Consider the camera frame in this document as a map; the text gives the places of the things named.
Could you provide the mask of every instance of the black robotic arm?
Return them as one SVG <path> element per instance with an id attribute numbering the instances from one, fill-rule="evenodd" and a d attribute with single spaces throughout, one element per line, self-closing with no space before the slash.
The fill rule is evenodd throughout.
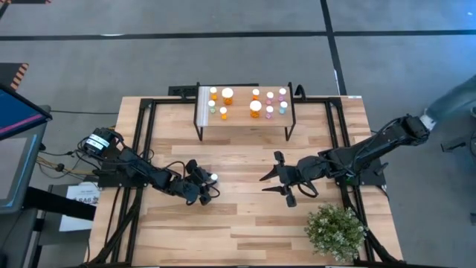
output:
<path id="1" fill-rule="evenodd" d="M 265 188 L 263 191 L 276 191 L 286 196 L 288 207 L 294 207 L 297 203 L 292 194 L 292 186 L 297 185 L 301 193 L 308 197 L 317 197 L 318 191 L 312 180 L 341 176 L 358 178 L 373 160 L 401 145 L 422 144 L 428 140 L 429 135 L 430 131 L 418 117 L 406 115 L 393 119 L 377 134 L 358 144 L 321 151 L 317 156 L 300 159 L 296 166 L 284 165 L 284 155 L 279 151 L 274 152 L 278 164 L 260 181 L 279 176 L 283 185 Z"/>

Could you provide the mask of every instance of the white bottle cap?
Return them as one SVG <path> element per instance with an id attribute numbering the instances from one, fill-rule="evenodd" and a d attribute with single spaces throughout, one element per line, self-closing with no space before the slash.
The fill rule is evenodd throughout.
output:
<path id="1" fill-rule="evenodd" d="M 261 103 L 258 100 L 253 100 L 250 103 L 250 109 L 252 111 L 258 112 L 259 110 L 261 110 Z"/>
<path id="2" fill-rule="evenodd" d="M 224 88 L 224 89 L 222 90 L 222 97 L 224 97 L 224 98 L 231 98 L 231 97 L 233 97 L 233 89 Z"/>

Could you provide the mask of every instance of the monitor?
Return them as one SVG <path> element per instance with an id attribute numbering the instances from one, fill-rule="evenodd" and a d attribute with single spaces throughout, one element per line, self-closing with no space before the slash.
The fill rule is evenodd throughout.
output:
<path id="1" fill-rule="evenodd" d="M 0 141 L 49 120 L 49 113 L 0 84 Z"/>

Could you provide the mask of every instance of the potted plant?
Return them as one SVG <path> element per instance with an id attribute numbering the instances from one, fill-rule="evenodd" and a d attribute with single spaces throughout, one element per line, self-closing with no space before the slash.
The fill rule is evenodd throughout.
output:
<path id="1" fill-rule="evenodd" d="M 314 253 L 332 254 L 340 262 L 351 262 L 365 239 L 366 228 L 352 209 L 322 205 L 317 213 L 309 213 L 304 229 L 314 246 Z"/>

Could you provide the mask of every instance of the floor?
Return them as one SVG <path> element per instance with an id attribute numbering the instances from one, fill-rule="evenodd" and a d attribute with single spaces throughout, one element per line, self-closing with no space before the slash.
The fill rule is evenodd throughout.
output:
<path id="1" fill-rule="evenodd" d="M 168 86 L 197 81 L 292 81 L 312 95 L 362 95 L 370 125 L 377 130 L 395 117 L 421 114 L 476 73 L 475 30 L 472 0 L 53 0 L 6 9 L 0 19 L 0 62 L 29 63 L 19 92 L 53 109 L 117 112 L 123 96 L 165 95 Z M 229 31 L 311 34 L 160 35 Z M 89 36 L 121 33 L 131 36 Z M 72 35 L 80 35 L 79 40 Z M 70 150 L 95 127 L 111 126 L 115 119 L 55 113 L 44 143 L 52 153 Z M 440 149 L 442 141 L 471 133 L 475 123 L 462 111 L 438 125 L 426 144 L 383 158 L 390 163 L 385 170 L 390 204 L 409 263 L 476 267 L 476 226 L 469 221 L 469 212 L 476 211 L 476 166 L 467 149 Z M 40 172 L 32 179 L 44 189 L 72 182 Z M 85 247 L 52 246 L 45 249 L 40 266 L 78 264 Z M 58 254 L 68 257 L 60 263 Z"/>

